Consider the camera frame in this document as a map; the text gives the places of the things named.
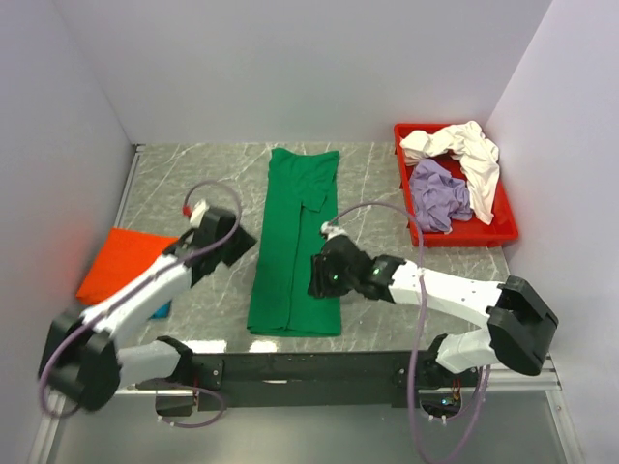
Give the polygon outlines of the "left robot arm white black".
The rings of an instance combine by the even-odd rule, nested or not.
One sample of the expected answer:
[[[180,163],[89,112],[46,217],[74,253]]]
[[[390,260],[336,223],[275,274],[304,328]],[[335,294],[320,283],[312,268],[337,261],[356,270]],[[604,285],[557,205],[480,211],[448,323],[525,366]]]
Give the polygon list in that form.
[[[163,336],[133,348],[117,344],[220,263],[235,264],[257,242],[228,210],[211,208],[199,218],[115,294],[53,320],[39,371],[42,391],[56,390],[77,408],[95,412],[128,385],[159,379],[194,388],[193,351],[182,342]]]

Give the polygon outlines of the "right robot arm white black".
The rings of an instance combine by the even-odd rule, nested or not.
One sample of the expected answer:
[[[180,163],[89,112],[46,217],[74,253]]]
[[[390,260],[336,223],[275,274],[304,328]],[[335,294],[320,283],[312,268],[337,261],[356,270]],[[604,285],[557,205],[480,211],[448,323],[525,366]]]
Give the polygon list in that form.
[[[436,390],[487,365],[537,377],[547,368],[558,318],[521,278],[483,281],[426,269],[388,254],[372,257],[347,236],[329,238],[310,260],[308,292],[322,299],[350,292],[393,305],[416,305],[473,325],[440,334],[415,361],[415,386]]]

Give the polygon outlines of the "green t shirt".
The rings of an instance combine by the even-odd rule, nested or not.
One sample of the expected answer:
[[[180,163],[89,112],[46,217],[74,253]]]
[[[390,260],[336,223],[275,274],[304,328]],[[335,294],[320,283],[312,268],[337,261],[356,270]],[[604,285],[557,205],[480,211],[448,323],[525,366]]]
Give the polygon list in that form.
[[[341,335],[337,298],[309,295],[322,224],[338,213],[339,152],[272,151],[247,329],[292,337]]]

